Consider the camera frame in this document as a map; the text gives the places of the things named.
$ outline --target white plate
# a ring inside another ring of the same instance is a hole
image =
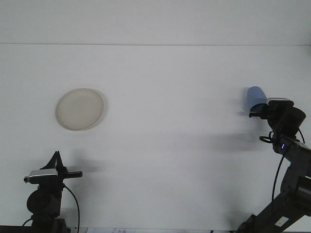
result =
[[[102,97],[93,89],[80,88],[65,94],[56,107],[56,119],[69,130],[87,130],[101,118]]]

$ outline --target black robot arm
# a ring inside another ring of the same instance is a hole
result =
[[[46,166],[34,170],[24,178],[26,183],[39,187],[27,200],[27,208],[33,213],[31,219],[34,233],[69,233],[65,220],[60,215],[64,179],[82,177],[81,171],[68,172],[59,151],[56,151]]]
[[[283,156],[291,162],[280,194],[257,216],[251,215],[238,233],[280,233],[304,215],[311,215],[311,150],[297,140],[281,139]]]
[[[269,137],[273,150],[291,164],[281,184],[280,194],[257,216],[251,215],[237,233],[280,233],[304,215],[311,215],[311,149],[296,138],[306,115],[290,100],[273,100],[255,106],[250,117],[267,119],[272,128]]]

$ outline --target black cable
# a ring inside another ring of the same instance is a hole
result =
[[[29,222],[30,220],[32,220],[32,219],[31,219],[31,218],[28,219],[27,221],[25,221],[25,222],[23,223],[23,225],[21,225],[20,233],[23,233],[23,232],[24,232],[24,230],[25,230],[24,227],[25,227],[26,223]]]
[[[266,137],[266,136],[260,136],[260,137],[259,137],[260,141],[263,141],[263,142],[269,143],[269,144],[273,143],[272,133],[273,133],[273,131],[271,131],[271,132],[269,133],[269,136],[268,136],[268,137]]]
[[[77,233],[79,233],[79,230],[80,230],[80,208],[79,208],[78,200],[77,200],[76,196],[73,194],[73,192],[66,185],[64,185],[64,187],[72,194],[74,200],[77,203],[77,207],[78,207],[78,231],[77,231]]]
[[[306,142],[305,142],[305,138],[303,137],[302,132],[300,131],[300,129],[298,129],[298,131],[300,132],[300,135],[301,135],[301,137],[302,137],[303,143],[306,143]]]
[[[283,156],[282,156],[282,158],[281,158],[281,161],[280,161],[280,163],[278,164],[278,168],[277,168],[277,171],[276,171],[276,177],[275,177],[274,183],[273,183],[273,190],[272,190],[271,202],[273,202],[273,200],[274,200],[274,192],[275,192],[275,189],[276,189],[276,181],[277,181],[278,173],[280,172],[281,165],[282,165],[283,160],[284,160],[284,158],[285,158],[285,154],[286,154],[286,152],[283,154]]]

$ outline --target cable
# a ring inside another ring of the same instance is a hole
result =
[[[276,189],[276,181],[277,181],[278,173],[280,172],[281,165],[282,165],[283,160],[284,160],[284,158],[285,158],[285,154],[286,154],[286,152],[283,154],[283,156],[282,156],[282,158],[281,158],[281,161],[280,161],[280,163],[279,163],[279,165],[278,165],[277,171],[276,171],[276,177],[275,177],[274,183],[273,183],[273,190],[272,190],[271,202],[273,202],[273,200],[274,200],[274,192],[275,192],[275,189]]]
[[[25,227],[26,223],[29,222],[30,220],[32,220],[32,219],[31,219],[31,218],[28,219],[27,221],[25,221],[25,222],[23,223],[23,225],[21,225],[20,233],[23,233],[23,232],[24,232],[24,230],[25,230],[24,227]]]
[[[300,131],[300,129],[298,129],[298,131],[300,132],[300,135],[301,135],[301,137],[302,137],[303,143],[306,143],[306,142],[305,142],[305,138],[303,137],[302,132]]]
[[[79,233],[79,230],[80,230],[80,208],[79,208],[78,200],[77,200],[76,196],[73,194],[73,192],[65,184],[64,184],[64,187],[72,194],[74,200],[77,203],[77,207],[78,207],[78,231],[77,231],[77,233]]]
[[[260,136],[260,137],[259,137],[259,140],[260,140],[260,141],[263,141],[263,142],[265,142],[265,143],[269,143],[269,144],[273,143],[272,133],[273,133],[273,131],[271,131],[271,132],[269,133],[269,136],[268,136],[268,137],[266,137],[266,136]]]

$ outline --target white table surface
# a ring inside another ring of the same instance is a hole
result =
[[[280,160],[258,140],[267,123],[245,115],[245,91],[292,99],[307,114],[308,143],[310,61],[304,46],[0,45],[2,225],[30,217],[36,186],[23,177],[60,150],[69,170],[84,172],[66,181],[82,227],[237,228],[269,203]],[[55,107],[80,87],[100,91],[105,112],[73,132]],[[66,191],[62,217],[76,224]],[[310,221],[290,230],[309,231]]]
[[[0,43],[310,45],[308,0],[2,0]]]

